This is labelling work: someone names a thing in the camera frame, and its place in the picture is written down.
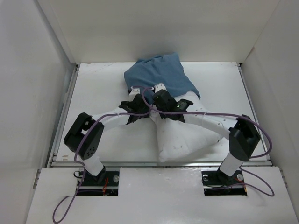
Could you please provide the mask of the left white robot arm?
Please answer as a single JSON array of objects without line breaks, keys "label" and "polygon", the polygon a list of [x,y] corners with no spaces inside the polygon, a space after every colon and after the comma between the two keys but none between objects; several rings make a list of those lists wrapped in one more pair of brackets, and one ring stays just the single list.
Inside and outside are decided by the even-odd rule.
[{"label": "left white robot arm", "polygon": [[82,164],[94,185],[105,178],[106,168],[96,153],[102,134],[149,116],[150,109],[140,93],[131,101],[122,101],[114,110],[99,115],[79,114],[64,138],[64,144],[75,153],[74,161]]}]

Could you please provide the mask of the white pillow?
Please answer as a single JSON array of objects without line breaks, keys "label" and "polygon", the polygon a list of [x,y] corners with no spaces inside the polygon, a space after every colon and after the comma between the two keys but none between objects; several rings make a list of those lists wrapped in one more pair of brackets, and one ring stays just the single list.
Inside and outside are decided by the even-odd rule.
[{"label": "white pillow", "polygon": [[202,159],[222,140],[221,135],[201,126],[163,119],[156,111],[149,117],[156,125],[159,162]]}]

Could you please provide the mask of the blue pillowcase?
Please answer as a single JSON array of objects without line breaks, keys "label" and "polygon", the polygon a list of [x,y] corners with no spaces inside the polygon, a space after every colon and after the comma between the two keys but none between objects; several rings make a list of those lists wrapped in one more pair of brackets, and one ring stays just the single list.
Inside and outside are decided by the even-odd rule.
[{"label": "blue pillowcase", "polygon": [[132,86],[153,87],[162,83],[174,98],[192,91],[200,98],[200,93],[185,75],[184,67],[177,53],[140,58],[124,72],[128,88]]}]

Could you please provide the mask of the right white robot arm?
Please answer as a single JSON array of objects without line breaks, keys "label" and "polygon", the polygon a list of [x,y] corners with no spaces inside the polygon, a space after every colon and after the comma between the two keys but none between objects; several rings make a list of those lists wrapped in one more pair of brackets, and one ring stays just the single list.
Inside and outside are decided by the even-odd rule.
[{"label": "right white robot arm", "polygon": [[159,90],[154,94],[153,100],[161,118],[200,126],[229,141],[229,153],[216,173],[220,183],[226,184],[233,179],[237,169],[250,160],[261,139],[250,117],[215,115],[206,110],[192,91],[174,98],[168,91]]}]

